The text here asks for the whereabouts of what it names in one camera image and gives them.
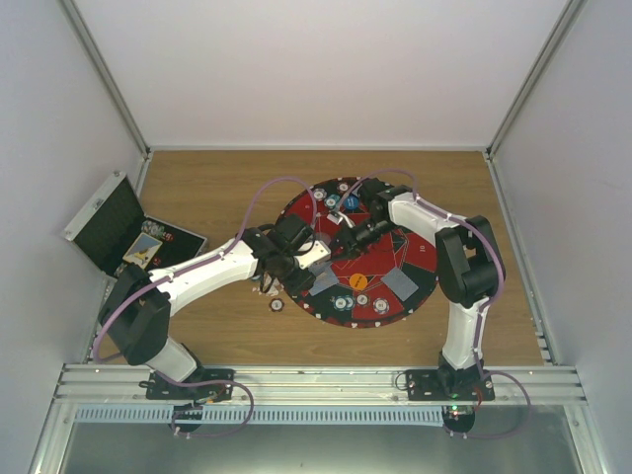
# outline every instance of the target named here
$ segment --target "wooden floor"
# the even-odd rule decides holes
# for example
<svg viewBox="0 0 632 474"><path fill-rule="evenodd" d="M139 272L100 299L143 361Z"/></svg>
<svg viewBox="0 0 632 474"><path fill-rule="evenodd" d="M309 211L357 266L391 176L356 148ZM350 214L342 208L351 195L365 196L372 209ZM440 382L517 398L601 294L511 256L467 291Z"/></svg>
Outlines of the wooden floor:
<svg viewBox="0 0 632 474"><path fill-rule="evenodd" d="M485 361L540 364L510 240L480 153L157 152L141 200L148 214L207 236L215 248L234 236L252 195L269 179L294 175L313 184L386 167L413 172L420 194L430 202L465 216L489 218L508 277L503 297L489 313ZM407 184L404 176L381 178ZM249 225L274 222L300 191L292 183L270 188ZM354 330L313 318L284 294L284 309L273 313L270 298L253 287L251 281L233 283L195 301L172 320L171 335L202 362L228 364L435 365L445 341L447 300L438 288L405 320ZM102 354L109 352L104 348Z"/></svg>

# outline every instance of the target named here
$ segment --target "white robotic arm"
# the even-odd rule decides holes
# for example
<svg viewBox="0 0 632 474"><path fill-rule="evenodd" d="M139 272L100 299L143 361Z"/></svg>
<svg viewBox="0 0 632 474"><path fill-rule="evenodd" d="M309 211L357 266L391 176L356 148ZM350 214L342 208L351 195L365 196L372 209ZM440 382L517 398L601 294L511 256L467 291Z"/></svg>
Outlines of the white robotic arm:
<svg viewBox="0 0 632 474"><path fill-rule="evenodd" d="M379 180L366 180L357 194L368 207L370 218L354 226L341 220L341 231L332 243L334 257L355 258L396 226L406 227L434 244L438 283L449 300L447 339L439 355L438 378L445 394L471 385L479 378L474 355L483 358L481 335L487 303L499 285L494 259L471 229L487 240L498 257L489 221L482 216L441 216L441 212L431 211L431 205L417 202L410 188L391 187ZM465 248L474 250L474 255L468 256Z"/></svg>
<svg viewBox="0 0 632 474"><path fill-rule="evenodd" d="M421 207L413 196L413 193L402 193L388 201L388 213L393 223L406 227L421 235L424 239L436 246L435 236L437 232L445 228L454 228L458 224L451 220L441 218ZM476 340L476 321L479 313L483 318L480 331L485 328L487 307L481 311L481 306L489 297L474 302L466 308L461 303L449 302L449 319L447 325L447 339L441 352L445 360L456 370L470 367L475 364L473 351L483 358L481 341Z"/></svg>
<svg viewBox="0 0 632 474"><path fill-rule="evenodd" d="M259 228L246 229L242 239L182 264L147 274L129 266L118 279L104 305L102 324L139 287L164 280L155 289L124 310L109 334L131 365L146 364L181 382L191 380L201 369L196 358L168 336L169 319L192 301L234 281L269 273L289 291L309 288L314 275L307 268L330 256L320 241L308 239L312 231L297 216L272 226L267 234Z"/></svg>

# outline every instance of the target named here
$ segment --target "cable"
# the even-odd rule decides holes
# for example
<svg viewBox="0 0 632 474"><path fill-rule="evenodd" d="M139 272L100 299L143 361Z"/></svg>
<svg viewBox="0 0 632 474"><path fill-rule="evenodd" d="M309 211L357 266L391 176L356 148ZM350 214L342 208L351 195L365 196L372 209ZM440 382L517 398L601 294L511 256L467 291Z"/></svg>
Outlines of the cable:
<svg viewBox="0 0 632 474"><path fill-rule="evenodd" d="M313 236L312 237L312 245L309 246L309 249L307 249L307 250L297 250L296 252L294 252L293 257L300 257L302 255L309 254L314 249L315 245L316 245L316 237Z"/></svg>
<svg viewBox="0 0 632 474"><path fill-rule="evenodd" d="M406 388L402 388L402 387L400 387L400 386L398 385L398 383L397 383L397 382L399 381L399 377L401 377L402 375L405 375L405 374L406 374L406 372L399 372L399 373L397 374L397 376L395 377L395 381L394 381L394 383L395 383L395 388L397 388L398 390L401 390L402 392L406 392L406 391L407 391L407 389L406 389Z"/></svg>
<svg viewBox="0 0 632 474"><path fill-rule="evenodd" d="M162 378L164 378L167 382L169 382L170 384L175 385L177 387L195 388L195 387L203 387L204 385L219 385L219 384L222 384L224 386L226 386L226 385L234 385L235 387L239 387L244 392L246 392L246 395L248 395L248 399L250 400L250 407L248 409L248 413L246 414L246 417L244 418L244 420L237 427L235 427L235 428L233 428L231 430L227 430L225 432L221 432L221 433L210 433L210 434L191 434L191 433L187 433L186 436L181 436L178 428L176 427L176 421L178 420L178 413L174 412L174 416L171 419L171 429L173 430L175 436L186 437L187 439L189 439L191 437L224 437L224 436L230 436L230 435L236 434L237 432L242 431L246 427L246 425L248 425L248 422L250 422L250 420L253 418L253 413L255 412L255 397L253 396L253 392L251 392L250 389L246 385L244 385L243 383L235 382L234 380L206 380L204 382L186 383L186 382L178 382L178 381L176 381L176 380L174 380L172 378L169 378L164 373L161 373L161 372L158 372L158 371L156 373L158 373L158 375L160 375Z"/></svg>

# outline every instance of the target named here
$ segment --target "open case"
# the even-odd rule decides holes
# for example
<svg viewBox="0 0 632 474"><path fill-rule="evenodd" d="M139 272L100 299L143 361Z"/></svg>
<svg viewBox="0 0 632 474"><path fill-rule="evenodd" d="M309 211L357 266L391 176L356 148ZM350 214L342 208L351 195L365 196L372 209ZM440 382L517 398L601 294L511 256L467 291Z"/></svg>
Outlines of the open case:
<svg viewBox="0 0 632 474"><path fill-rule="evenodd" d="M114 171L70 221L64 237L109 277L130 264L146 271L200 254L206 238L145 214L125 173Z"/></svg>

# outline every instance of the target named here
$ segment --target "white panel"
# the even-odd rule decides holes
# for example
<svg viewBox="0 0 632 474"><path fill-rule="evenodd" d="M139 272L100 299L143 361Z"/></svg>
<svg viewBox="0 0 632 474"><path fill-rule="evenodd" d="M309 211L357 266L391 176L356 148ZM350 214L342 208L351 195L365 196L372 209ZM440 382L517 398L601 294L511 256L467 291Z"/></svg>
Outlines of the white panel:
<svg viewBox="0 0 632 474"><path fill-rule="evenodd" d="M614 472L630 472L632 3L592 0L499 166L557 352L576 364Z"/></svg>
<svg viewBox="0 0 632 474"><path fill-rule="evenodd" d="M77 361L102 278L59 233L139 157L58 4L0 14L0 471L27 472L61 364Z"/></svg>
<svg viewBox="0 0 632 474"><path fill-rule="evenodd" d="M79 0L148 143L478 147L565 0Z"/></svg>

